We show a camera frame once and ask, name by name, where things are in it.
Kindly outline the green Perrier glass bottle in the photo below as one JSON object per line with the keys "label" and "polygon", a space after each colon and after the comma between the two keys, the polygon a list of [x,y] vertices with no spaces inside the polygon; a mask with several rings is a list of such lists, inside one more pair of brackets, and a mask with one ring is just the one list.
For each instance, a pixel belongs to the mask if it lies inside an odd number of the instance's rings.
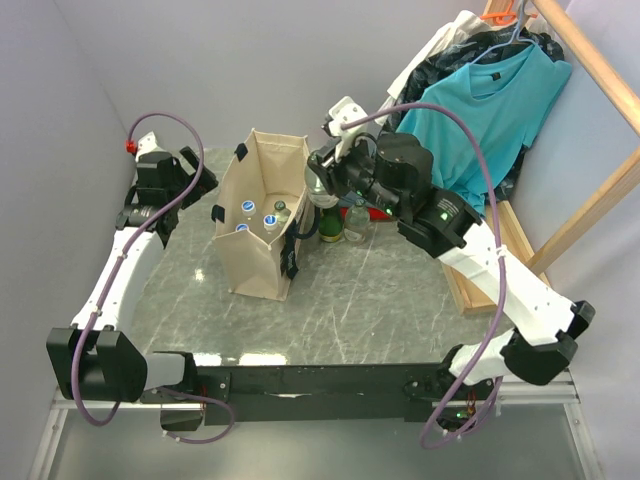
{"label": "green Perrier glass bottle", "polygon": [[319,221],[318,233],[320,239],[327,243],[335,243],[340,240],[343,231],[343,219],[338,205],[322,209]]}

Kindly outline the clear Chang bottle green cap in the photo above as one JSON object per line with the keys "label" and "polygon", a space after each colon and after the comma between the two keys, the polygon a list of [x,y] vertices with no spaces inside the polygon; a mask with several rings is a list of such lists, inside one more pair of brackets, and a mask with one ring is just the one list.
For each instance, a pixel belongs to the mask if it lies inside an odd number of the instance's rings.
{"label": "clear Chang bottle green cap", "polygon": [[361,243],[365,240],[370,224],[370,213],[363,199],[357,199],[347,210],[344,220],[344,237],[347,241]]}

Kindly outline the clear glass bottle silver cap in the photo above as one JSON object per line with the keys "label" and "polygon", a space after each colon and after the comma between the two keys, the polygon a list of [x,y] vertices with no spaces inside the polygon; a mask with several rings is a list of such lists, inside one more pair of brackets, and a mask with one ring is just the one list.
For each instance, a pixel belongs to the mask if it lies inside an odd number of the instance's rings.
{"label": "clear glass bottle silver cap", "polygon": [[283,200],[278,200],[274,203],[273,215],[276,217],[279,225],[285,225],[291,216],[291,210]]}

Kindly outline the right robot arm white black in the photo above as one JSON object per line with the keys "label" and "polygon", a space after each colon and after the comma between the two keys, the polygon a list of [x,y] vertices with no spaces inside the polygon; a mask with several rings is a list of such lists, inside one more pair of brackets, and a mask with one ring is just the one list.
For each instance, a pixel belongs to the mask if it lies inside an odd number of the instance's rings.
{"label": "right robot arm white black", "polygon": [[486,221],[453,191],[433,184],[432,154],[409,134],[344,149],[334,139],[307,160],[328,194],[357,194],[396,219],[400,235],[463,275],[513,327],[476,345],[453,348],[438,374],[441,392],[460,398],[489,378],[513,374],[537,386],[554,380],[573,359],[595,310],[573,302],[532,273]]}

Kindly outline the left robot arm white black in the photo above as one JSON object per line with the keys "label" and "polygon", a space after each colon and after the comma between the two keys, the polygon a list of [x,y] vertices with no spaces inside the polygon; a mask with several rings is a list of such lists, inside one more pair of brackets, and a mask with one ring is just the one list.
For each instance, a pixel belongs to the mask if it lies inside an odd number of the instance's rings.
{"label": "left robot arm white black", "polygon": [[184,147],[178,157],[150,139],[138,144],[135,183],[115,221],[107,263],[89,299],[67,328],[51,330],[46,349],[63,397],[135,402],[158,387],[176,401],[200,388],[192,355],[143,354],[129,339],[135,307],[164,254],[178,213],[217,187]]}

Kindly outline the beige canvas tote bag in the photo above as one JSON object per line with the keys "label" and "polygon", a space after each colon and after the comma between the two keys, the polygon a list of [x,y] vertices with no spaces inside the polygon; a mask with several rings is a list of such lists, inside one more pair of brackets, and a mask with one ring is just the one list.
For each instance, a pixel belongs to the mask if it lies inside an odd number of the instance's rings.
{"label": "beige canvas tote bag", "polygon": [[[229,291],[245,296],[283,301],[296,274],[301,240],[291,229],[303,230],[314,213],[305,184],[309,155],[307,138],[252,130],[234,152],[212,208],[213,237]],[[241,210],[245,200],[256,204],[255,219]],[[273,214],[274,203],[283,200],[291,210],[285,225],[271,234],[263,218]],[[236,232],[240,223],[250,231]]]}

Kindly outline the folded red cloth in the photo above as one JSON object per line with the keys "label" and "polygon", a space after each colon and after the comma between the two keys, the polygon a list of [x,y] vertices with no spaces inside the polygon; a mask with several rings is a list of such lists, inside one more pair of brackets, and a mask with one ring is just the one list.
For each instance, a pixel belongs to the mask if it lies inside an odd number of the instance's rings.
{"label": "folded red cloth", "polygon": [[389,219],[387,214],[376,208],[369,208],[368,212],[372,221],[386,221]]}

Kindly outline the plastic water bottle blue cap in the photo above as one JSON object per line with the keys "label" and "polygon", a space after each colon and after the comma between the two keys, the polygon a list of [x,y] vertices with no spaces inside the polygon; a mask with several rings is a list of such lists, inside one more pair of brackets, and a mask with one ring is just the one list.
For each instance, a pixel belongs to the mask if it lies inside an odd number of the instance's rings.
{"label": "plastic water bottle blue cap", "polygon": [[243,216],[247,220],[252,220],[256,218],[257,208],[256,208],[256,204],[252,200],[243,201],[241,204],[241,210],[242,210]]}

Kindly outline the dark patterned garment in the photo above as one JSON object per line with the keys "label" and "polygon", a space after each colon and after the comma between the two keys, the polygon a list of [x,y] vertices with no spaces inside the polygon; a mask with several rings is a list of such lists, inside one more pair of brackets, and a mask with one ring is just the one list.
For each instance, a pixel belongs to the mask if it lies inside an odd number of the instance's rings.
{"label": "dark patterned garment", "polygon": [[[550,39],[546,44],[546,49],[543,49],[541,46],[539,47],[551,61],[564,61],[565,55],[561,45],[552,40],[552,37],[549,34],[547,35]],[[469,38],[459,44],[448,47],[444,51],[432,55],[428,59],[419,63],[418,66],[410,73],[409,79],[394,105],[419,101],[425,89],[434,85],[438,81],[449,77],[467,64],[468,60],[466,59],[466,53],[468,52],[468,49],[466,44],[468,40]],[[383,123],[382,131],[389,133],[395,132],[401,121],[404,119],[406,113],[407,112],[399,112],[388,116]],[[493,181],[496,187],[494,191],[498,201],[508,200],[513,193],[528,148],[529,147],[525,146],[521,147],[518,156],[516,157],[515,164],[499,184],[497,181]]]}

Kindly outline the white garment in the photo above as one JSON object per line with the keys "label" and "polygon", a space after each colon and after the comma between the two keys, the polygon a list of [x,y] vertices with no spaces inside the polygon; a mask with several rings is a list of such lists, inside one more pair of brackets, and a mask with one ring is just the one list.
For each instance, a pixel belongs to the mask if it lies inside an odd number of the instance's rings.
{"label": "white garment", "polygon": [[487,32],[493,29],[493,26],[482,20],[476,14],[468,10],[462,10],[453,21],[446,23],[433,34],[428,42],[394,79],[387,89],[388,96],[380,106],[380,110],[389,108],[395,104],[409,79],[410,73],[423,60],[444,51],[448,47],[467,40],[473,34]]}

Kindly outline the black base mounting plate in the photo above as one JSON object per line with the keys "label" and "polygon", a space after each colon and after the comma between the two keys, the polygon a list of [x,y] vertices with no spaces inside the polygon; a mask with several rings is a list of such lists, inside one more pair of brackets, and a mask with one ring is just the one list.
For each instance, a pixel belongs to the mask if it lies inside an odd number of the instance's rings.
{"label": "black base mounting plate", "polygon": [[147,391],[141,402],[168,407],[206,396],[229,405],[238,422],[424,422],[452,383],[436,363],[199,366],[174,393]]}

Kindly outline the orange hanger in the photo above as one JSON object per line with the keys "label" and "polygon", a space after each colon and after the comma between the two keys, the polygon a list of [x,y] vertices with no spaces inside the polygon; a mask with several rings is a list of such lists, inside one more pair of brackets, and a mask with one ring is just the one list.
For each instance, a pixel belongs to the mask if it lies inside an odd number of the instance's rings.
{"label": "orange hanger", "polygon": [[504,26],[518,19],[518,15],[512,5],[507,6],[503,11],[493,11],[485,13],[481,19],[486,22],[492,22],[494,25]]}

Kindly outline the wooden clothes rack frame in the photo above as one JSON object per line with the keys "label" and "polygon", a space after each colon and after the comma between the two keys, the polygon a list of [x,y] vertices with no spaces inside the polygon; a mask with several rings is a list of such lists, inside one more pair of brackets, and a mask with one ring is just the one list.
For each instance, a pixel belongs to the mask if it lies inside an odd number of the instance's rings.
{"label": "wooden clothes rack frame", "polygon": [[539,11],[573,73],[527,153],[511,204],[529,267],[599,316],[639,310],[639,4],[571,1]]}

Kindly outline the aluminium rail frame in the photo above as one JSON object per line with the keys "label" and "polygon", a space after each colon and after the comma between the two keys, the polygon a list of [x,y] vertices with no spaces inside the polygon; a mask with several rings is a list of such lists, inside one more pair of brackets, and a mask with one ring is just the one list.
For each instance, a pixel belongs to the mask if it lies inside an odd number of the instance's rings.
{"label": "aluminium rail frame", "polygon": [[571,377],[506,379],[438,423],[428,364],[204,367],[132,402],[57,391],[35,479],[600,479]]}

